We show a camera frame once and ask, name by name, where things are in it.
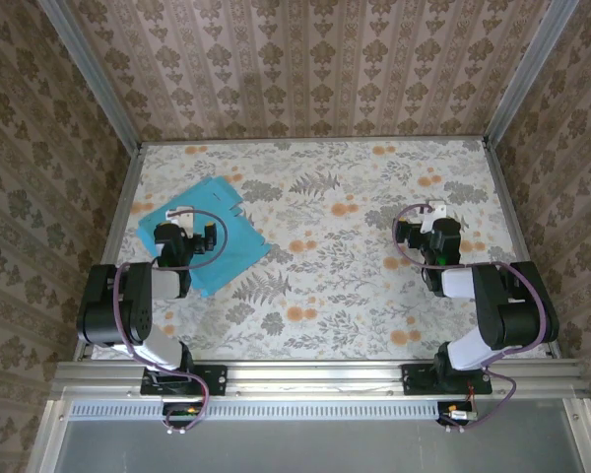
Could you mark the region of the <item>aluminium mounting rail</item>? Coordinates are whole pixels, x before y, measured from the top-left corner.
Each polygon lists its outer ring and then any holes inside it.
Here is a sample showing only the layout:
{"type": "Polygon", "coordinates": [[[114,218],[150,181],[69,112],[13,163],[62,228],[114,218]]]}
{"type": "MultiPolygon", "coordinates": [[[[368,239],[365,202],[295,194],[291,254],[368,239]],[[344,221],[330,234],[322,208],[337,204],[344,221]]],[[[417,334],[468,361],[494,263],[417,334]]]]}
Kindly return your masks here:
{"type": "MultiPolygon", "coordinates": [[[[247,361],[228,362],[225,394],[219,401],[403,399],[403,361],[247,361]]],[[[505,395],[514,379],[519,399],[584,397],[587,383],[574,360],[506,359],[491,366],[491,399],[505,395]]],[[[137,400],[143,368],[131,361],[61,363],[49,398],[137,400]]]]}

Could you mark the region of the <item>connector board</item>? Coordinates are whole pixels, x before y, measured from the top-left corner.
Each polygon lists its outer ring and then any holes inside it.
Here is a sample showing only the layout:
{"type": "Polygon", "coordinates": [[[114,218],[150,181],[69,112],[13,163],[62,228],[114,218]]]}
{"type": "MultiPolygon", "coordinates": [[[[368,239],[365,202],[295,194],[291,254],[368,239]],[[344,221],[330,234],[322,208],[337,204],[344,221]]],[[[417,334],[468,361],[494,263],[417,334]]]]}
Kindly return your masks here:
{"type": "Polygon", "coordinates": [[[163,424],[170,434],[182,434],[191,429],[203,415],[203,403],[165,403],[162,415],[163,424]]]}
{"type": "Polygon", "coordinates": [[[436,421],[449,429],[456,426],[465,428],[478,419],[478,412],[471,401],[438,402],[436,421]]]}

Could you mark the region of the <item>right lower frame bar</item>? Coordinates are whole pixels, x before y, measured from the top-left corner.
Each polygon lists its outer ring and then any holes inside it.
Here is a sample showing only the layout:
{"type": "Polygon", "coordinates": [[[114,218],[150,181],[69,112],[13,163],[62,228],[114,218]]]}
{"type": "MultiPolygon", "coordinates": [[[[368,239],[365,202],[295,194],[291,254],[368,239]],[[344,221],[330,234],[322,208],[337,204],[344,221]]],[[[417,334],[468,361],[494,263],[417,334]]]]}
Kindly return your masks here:
{"type": "Polygon", "coordinates": [[[591,400],[565,398],[563,406],[584,473],[591,473],[591,400]]]}

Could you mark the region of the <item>table side rail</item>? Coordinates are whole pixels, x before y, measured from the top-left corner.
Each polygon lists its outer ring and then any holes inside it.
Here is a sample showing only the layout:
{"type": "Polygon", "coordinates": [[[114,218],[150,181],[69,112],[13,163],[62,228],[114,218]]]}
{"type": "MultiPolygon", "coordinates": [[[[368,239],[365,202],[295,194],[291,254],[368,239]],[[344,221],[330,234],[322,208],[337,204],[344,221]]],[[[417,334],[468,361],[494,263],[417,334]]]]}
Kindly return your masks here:
{"type": "Polygon", "coordinates": [[[114,216],[109,228],[106,244],[102,253],[100,264],[116,264],[119,251],[125,235],[127,221],[131,212],[134,196],[143,167],[144,156],[142,146],[139,145],[132,155],[122,189],[118,198],[114,216]]]}
{"type": "Polygon", "coordinates": [[[482,143],[486,152],[487,162],[492,174],[495,190],[511,237],[513,252],[518,260],[530,260],[530,253],[519,224],[512,198],[507,188],[498,157],[492,142],[484,137],[482,143]]]}

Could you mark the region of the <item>grey metal panel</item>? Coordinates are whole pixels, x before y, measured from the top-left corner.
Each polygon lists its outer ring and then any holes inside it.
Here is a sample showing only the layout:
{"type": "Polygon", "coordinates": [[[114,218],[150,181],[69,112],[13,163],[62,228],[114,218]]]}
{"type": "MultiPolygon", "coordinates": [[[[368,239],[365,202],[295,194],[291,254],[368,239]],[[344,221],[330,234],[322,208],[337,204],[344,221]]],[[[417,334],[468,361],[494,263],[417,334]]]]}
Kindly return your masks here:
{"type": "Polygon", "coordinates": [[[75,422],[53,473],[583,473],[559,417],[464,434],[430,422],[75,422]]]}

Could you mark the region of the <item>floral table cover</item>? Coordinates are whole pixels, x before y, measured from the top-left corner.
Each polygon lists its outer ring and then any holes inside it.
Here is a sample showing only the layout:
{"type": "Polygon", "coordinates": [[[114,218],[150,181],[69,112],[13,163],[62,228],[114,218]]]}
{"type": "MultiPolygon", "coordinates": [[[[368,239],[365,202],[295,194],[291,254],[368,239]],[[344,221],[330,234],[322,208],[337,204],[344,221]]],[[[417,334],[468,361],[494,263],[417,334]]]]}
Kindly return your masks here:
{"type": "Polygon", "coordinates": [[[140,220],[206,177],[232,185],[270,250],[209,297],[156,303],[156,325],[200,360],[428,359],[463,336],[472,302],[430,294],[419,255],[393,245],[414,203],[445,202],[464,261],[515,259],[473,138],[149,145],[119,260],[146,259],[140,220]]]}

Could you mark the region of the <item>left connector board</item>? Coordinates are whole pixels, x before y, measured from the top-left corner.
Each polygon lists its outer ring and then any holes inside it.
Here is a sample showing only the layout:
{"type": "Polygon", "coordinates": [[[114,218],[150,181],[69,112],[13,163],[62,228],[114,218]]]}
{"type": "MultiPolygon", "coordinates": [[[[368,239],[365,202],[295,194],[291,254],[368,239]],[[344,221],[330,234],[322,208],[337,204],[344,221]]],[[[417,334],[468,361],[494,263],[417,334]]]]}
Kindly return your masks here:
{"type": "Polygon", "coordinates": [[[203,415],[203,403],[165,403],[162,415],[163,424],[170,434],[182,434],[191,429],[203,415]]]}

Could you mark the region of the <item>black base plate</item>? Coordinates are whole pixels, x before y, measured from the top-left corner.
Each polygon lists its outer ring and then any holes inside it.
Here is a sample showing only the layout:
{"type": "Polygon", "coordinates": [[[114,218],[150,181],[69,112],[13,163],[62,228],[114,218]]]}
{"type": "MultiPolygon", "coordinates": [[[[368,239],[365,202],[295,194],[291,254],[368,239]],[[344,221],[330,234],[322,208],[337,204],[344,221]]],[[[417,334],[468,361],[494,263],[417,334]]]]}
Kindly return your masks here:
{"type": "MultiPolygon", "coordinates": [[[[228,382],[228,367],[225,365],[195,365],[191,372],[202,378],[211,396],[224,396],[228,382]]],[[[144,369],[141,395],[201,396],[202,388],[195,380],[185,376],[173,376],[144,369]]]]}
{"type": "Polygon", "coordinates": [[[415,364],[401,367],[404,394],[488,395],[493,393],[490,378],[482,371],[438,369],[435,365],[415,364]]]}

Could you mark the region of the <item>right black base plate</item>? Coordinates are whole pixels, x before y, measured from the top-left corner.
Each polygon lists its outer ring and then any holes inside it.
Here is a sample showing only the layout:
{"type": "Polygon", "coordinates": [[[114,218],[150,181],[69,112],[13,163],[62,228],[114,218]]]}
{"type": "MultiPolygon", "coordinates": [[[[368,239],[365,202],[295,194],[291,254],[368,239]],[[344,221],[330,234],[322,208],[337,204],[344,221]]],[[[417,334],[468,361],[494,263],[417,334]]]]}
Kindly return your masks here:
{"type": "Polygon", "coordinates": [[[482,371],[438,369],[435,365],[415,364],[401,367],[404,394],[488,395],[493,393],[490,378],[482,371]]]}

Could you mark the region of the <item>aluminium frame post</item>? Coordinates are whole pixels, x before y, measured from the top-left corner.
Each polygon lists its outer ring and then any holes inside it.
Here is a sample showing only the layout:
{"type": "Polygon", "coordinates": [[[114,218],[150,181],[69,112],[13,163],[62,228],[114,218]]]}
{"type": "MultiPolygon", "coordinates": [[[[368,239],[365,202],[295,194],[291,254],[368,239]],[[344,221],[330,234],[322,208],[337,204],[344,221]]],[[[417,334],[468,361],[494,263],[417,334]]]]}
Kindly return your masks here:
{"type": "Polygon", "coordinates": [[[68,53],[92,90],[118,139],[130,155],[140,148],[141,139],[123,107],[120,96],[97,59],[94,48],[64,0],[38,0],[68,53]]]}
{"type": "Polygon", "coordinates": [[[496,146],[530,92],[579,0],[552,0],[497,106],[485,134],[496,146]]]}

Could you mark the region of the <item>right connector board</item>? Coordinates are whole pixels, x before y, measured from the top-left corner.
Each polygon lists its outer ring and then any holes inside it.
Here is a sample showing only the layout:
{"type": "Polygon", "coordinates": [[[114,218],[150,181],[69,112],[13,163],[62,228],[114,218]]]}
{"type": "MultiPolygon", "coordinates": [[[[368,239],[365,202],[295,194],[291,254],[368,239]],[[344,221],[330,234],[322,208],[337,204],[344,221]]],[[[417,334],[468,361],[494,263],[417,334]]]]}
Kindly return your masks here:
{"type": "Polygon", "coordinates": [[[471,401],[438,402],[436,421],[449,429],[456,426],[465,428],[478,419],[478,412],[471,401]]]}

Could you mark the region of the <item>left table side rail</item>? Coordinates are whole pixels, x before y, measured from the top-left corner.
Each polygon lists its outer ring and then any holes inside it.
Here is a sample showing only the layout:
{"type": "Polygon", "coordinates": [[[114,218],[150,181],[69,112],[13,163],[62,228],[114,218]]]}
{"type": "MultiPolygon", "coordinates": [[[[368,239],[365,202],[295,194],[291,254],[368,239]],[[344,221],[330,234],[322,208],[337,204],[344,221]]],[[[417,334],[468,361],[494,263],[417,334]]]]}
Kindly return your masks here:
{"type": "Polygon", "coordinates": [[[122,189],[118,198],[114,216],[109,228],[106,244],[102,253],[100,264],[116,264],[119,251],[125,235],[127,221],[131,212],[134,196],[143,167],[144,156],[142,146],[139,145],[132,155],[122,189]]]}

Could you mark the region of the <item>right table side rail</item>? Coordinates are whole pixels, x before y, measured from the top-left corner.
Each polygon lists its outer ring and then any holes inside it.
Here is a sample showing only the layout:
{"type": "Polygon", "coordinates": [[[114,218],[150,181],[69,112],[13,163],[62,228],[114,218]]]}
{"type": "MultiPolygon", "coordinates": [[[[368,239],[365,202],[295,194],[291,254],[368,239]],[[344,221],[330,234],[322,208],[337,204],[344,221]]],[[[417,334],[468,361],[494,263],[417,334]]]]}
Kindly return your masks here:
{"type": "Polygon", "coordinates": [[[492,174],[495,190],[511,237],[513,252],[518,260],[530,260],[530,253],[519,224],[512,198],[507,188],[498,157],[492,142],[484,137],[482,143],[486,152],[487,162],[492,174]]]}

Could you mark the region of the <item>right aluminium frame post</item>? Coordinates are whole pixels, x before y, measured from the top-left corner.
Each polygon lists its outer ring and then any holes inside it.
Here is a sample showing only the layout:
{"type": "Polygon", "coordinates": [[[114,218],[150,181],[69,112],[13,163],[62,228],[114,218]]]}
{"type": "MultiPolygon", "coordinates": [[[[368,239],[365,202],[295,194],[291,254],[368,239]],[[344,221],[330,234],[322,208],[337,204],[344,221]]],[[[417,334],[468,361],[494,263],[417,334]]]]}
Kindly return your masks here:
{"type": "Polygon", "coordinates": [[[530,92],[579,0],[552,0],[497,106],[485,134],[496,146],[530,92]]]}

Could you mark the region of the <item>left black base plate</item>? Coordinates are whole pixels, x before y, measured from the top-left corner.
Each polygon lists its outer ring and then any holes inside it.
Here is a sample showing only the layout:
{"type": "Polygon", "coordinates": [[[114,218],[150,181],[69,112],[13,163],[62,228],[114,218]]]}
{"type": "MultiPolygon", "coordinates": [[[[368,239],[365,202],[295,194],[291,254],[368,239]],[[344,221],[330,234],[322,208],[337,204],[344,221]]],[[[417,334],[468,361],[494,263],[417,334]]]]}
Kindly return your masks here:
{"type": "MultiPolygon", "coordinates": [[[[228,367],[225,365],[195,365],[191,372],[202,378],[211,396],[224,396],[228,382],[228,367]]],[[[202,388],[195,380],[185,376],[173,376],[144,369],[141,395],[201,396],[202,388]]]]}

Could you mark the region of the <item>left lower frame bar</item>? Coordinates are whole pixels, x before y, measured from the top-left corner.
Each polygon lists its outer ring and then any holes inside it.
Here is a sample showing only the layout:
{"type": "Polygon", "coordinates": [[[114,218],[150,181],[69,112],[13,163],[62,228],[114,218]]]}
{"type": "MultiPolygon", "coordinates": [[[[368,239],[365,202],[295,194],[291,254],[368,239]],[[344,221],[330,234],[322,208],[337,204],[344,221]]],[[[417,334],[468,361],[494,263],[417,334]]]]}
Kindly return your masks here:
{"type": "Polygon", "coordinates": [[[55,472],[71,408],[71,401],[46,402],[26,473],[55,472]]]}

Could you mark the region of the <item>frame bar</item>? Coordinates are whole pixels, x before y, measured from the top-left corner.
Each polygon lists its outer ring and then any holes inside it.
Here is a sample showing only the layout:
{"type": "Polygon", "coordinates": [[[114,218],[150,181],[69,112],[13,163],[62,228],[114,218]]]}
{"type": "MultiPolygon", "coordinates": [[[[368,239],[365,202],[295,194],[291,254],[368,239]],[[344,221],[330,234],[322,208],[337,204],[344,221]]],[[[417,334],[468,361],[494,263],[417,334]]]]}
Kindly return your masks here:
{"type": "Polygon", "coordinates": [[[563,406],[584,473],[591,473],[591,400],[565,398],[563,406]]]}
{"type": "Polygon", "coordinates": [[[26,473],[55,472],[71,408],[71,401],[46,402],[26,473]]]}

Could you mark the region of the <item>rear table edge rail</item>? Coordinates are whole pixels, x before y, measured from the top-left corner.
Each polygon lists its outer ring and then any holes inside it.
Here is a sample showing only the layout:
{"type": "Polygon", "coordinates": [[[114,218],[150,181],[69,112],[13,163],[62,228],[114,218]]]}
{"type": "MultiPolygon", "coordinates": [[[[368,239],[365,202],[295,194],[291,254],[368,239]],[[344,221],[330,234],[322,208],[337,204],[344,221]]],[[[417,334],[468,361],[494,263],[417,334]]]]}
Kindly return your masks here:
{"type": "Polygon", "coordinates": [[[375,141],[486,141],[482,135],[454,135],[454,136],[362,136],[362,137],[308,137],[308,138],[244,138],[244,139],[210,139],[210,140],[177,140],[177,141],[144,141],[142,147],[147,146],[181,146],[181,145],[234,145],[259,143],[326,143],[326,142],[375,142],[375,141]]]}

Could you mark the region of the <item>left aluminium frame post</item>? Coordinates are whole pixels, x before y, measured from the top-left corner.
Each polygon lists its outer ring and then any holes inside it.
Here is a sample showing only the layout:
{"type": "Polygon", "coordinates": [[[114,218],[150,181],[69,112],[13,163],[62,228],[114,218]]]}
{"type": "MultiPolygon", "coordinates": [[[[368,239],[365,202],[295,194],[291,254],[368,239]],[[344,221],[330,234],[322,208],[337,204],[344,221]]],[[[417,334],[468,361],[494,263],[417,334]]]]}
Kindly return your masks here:
{"type": "Polygon", "coordinates": [[[38,0],[68,53],[92,90],[118,139],[130,155],[140,148],[141,139],[123,107],[120,96],[97,59],[94,48],[64,0],[38,0]]]}

